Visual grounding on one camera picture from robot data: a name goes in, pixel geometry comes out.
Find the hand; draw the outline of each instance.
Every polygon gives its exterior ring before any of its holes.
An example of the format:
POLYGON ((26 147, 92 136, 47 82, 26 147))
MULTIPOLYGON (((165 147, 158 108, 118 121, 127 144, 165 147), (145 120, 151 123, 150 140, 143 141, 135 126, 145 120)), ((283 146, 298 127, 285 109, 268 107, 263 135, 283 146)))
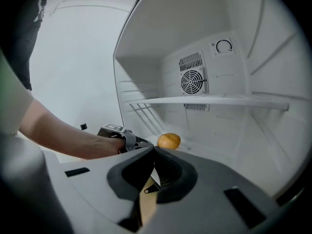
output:
POLYGON ((87 144, 87 147, 84 147, 84 150, 78 152, 85 153, 84 159, 103 158, 119 154, 124 145, 123 139, 96 136, 87 144))

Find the person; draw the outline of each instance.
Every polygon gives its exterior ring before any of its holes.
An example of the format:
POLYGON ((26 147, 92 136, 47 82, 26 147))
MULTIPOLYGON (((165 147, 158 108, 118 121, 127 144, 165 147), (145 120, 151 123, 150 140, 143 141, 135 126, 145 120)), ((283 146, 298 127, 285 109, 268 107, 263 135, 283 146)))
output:
MULTIPOLYGON (((29 93, 32 90, 29 59, 35 47, 46 2, 47 0, 27 0, 23 5, 15 4, 20 11, 19 16, 13 18, 7 15, 7 34, 2 39, 2 50, 29 93)), ((117 155, 124 146, 122 139, 96 136, 66 124, 35 98, 19 131, 43 147, 83 159, 117 155)))

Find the black slot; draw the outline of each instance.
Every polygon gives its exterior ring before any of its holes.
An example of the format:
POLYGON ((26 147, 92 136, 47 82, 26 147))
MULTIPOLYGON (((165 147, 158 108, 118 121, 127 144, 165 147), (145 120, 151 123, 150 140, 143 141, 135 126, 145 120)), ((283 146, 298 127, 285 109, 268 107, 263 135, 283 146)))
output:
POLYGON ((155 150, 155 169, 161 186, 157 204, 180 201, 195 186, 197 171, 190 163, 162 150, 159 146, 156 146, 155 150))
POLYGON ((265 216, 237 189, 228 189, 224 194, 240 214, 249 229, 265 220, 265 216))
POLYGON ((83 168, 79 168, 75 170, 66 171, 65 173, 66 173, 66 176, 71 177, 71 176, 76 176, 76 175, 83 174, 89 171, 90 170, 88 168, 83 167, 83 168))

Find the refrigerator wall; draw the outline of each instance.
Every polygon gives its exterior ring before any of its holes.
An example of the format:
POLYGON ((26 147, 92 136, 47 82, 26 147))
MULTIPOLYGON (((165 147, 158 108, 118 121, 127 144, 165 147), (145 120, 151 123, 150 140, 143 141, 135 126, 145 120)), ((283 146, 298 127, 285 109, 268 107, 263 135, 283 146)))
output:
POLYGON ((310 158, 309 55, 280 0, 140 0, 115 50, 124 125, 155 144, 176 133, 278 197, 310 158), (206 76, 200 94, 181 89, 183 60, 206 76))

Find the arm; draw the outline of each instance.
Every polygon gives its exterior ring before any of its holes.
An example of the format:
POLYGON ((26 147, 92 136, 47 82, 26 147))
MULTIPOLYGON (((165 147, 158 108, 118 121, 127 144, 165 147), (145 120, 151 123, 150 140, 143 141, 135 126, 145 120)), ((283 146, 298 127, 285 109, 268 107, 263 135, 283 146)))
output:
POLYGON ((84 159, 116 155, 124 146, 121 139, 96 136, 66 124, 36 99, 30 105, 19 130, 41 146, 84 159))

